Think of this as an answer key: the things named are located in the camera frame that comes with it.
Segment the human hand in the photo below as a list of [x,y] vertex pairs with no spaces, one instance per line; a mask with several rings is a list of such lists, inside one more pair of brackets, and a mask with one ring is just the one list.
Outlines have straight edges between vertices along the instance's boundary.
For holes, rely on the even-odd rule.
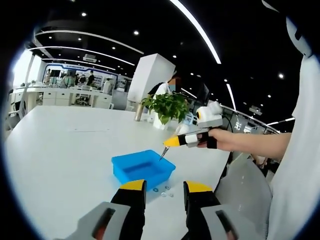
[[[232,143],[234,133],[219,128],[214,128],[209,131],[209,137],[216,139],[217,148],[224,151],[232,152],[234,150],[234,144]],[[201,133],[197,135],[198,139],[202,137]],[[207,142],[201,142],[198,145],[199,148],[206,148]]]

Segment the chair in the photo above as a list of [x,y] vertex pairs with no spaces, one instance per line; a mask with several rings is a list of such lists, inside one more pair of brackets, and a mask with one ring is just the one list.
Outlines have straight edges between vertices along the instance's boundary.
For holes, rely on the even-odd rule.
[[114,104],[113,108],[116,110],[125,110],[127,107],[127,98],[127,92],[113,90],[111,99],[111,102]]
[[75,100],[76,104],[81,105],[81,106],[88,106],[89,105],[89,99],[90,95],[89,94],[83,94],[83,92],[88,92],[90,91],[91,87],[87,85],[82,85],[81,86],[81,93],[78,99]]
[[30,83],[27,83],[24,87],[22,92],[19,109],[11,111],[7,114],[5,123],[6,123],[6,130],[12,130],[14,127],[20,122],[20,120],[27,114],[26,111],[26,97],[27,97],[27,89]]

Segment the person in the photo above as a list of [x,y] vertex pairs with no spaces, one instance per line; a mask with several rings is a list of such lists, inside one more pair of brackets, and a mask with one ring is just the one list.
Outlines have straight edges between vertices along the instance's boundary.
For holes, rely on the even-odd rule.
[[149,98],[149,97],[152,97],[153,95],[155,95],[156,92],[157,92],[157,90],[158,90],[158,88],[159,88],[160,85],[162,85],[162,84],[163,84],[163,82],[159,82],[157,85],[155,85],[155,86],[148,92],[147,97]]
[[81,84],[84,84],[84,83],[86,82],[86,76],[85,76],[84,74],[82,74],[79,82],[80,82]]
[[78,83],[79,83],[79,73],[75,75],[74,85],[78,85]]
[[[262,1],[266,7],[279,11],[265,1],[268,0]],[[292,240],[309,230],[309,219],[318,213],[320,197],[320,59],[308,44],[303,28],[297,29],[288,17],[286,26],[293,45],[302,54],[292,133],[258,135],[217,128],[209,131],[220,150],[280,160],[271,181],[267,240]]]
[[179,90],[180,87],[181,87],[181,77],[174,76],[169,81],[166,81],[160,84],[157,90],[155,91],[153,97],[155,98],[156,95],[159,95],[159,94],[165,94],[165,93],[171,94],[172,92],[176,92],[176,90]]
[[87,86],[90,86],[95,80],[94,71],[90,71],[90,76],[88,78],[88,82],[86,83]]
[[61,80],[60,88],[66,89],[67,87],[75,85],[75,79],[71,76],[70,72],[68,72]]
[[268,158],[265,156],[258,156],[258,155],[254,155],[254,154],[251,154],[251,157],[253,158],[253,162],[255,163],[255,165],[262,172],[263,176],[266,177],[268,174],[268,168],[267,168]]
[[45,85],[49,85],[49,83],[50,83],[50,74],[51,74],[51,69],[49,68],[46,71],[45,78],[44,78],[44,84]]

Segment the gray panel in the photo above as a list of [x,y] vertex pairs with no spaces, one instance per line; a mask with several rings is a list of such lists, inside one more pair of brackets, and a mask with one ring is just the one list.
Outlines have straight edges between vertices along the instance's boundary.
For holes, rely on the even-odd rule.
[[229,165],[215,195],[223,205],[230,205],[254,223],[258,234],[266,237],[272,193],[258,167],[245,157]]
[[107,209],[113,209],[115,212],[107,225],[108,231],[105,231],[103,240],[119,240],[121,229],[130,206],[110,202],[100,203],[88,214],[80,218],[76,231],[65,240],[96,240],[92,236],[93,232]]
[[238,240],[263,240],[255,230],[254,224],[242,216],[237,209],[232,209],[228,205],[208,206],[201,208],[209,227],[211,239],[228,240],[227,233],[220,222],[217,212],[223,211],[227,219],[230,221]]
[[223,124],[222,118],[218,118],[212,121],[207,121],[207,122],[198,122],[197,126],[199,128],[215,128],[215,127],[219,127]]

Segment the white desk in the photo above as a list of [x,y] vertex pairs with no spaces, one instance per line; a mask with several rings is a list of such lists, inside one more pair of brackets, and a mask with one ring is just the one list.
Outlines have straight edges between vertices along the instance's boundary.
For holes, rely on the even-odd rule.
[[[23,88],[17,88],[13,91],[13,94],[19,94],[24,91]],[[87,94],[91,96],[91,107],[94,107],[97,98],[102,97],[106,98],[108,102],[111,103],[111,95],[103,93],[99,90],[90,90],[90,91],[83,91],[81,88],[71,87],[71,88],[56,88],[56,87],[29,87],[27,89],[27,111],[30,112],[35,106],[36,101],[38,98],[39,93],[55,93],[56,95],[59,94],[66,94],[70,95],[70,99],[73,98],[74,94]]]
[[[45,239],[65,238],[79,218],[110,201],[120,184],[111,158],[152,149],[172,131],[134,121],[134,112],[76,106],[37,106],[5,142],[8,176],[29,221]],[[169,183],[174,197],[146,195],[143,240],[177,240],[187,232],[183,181],[218,184],[229,152],[171,148],[166,159],[176,165]]]

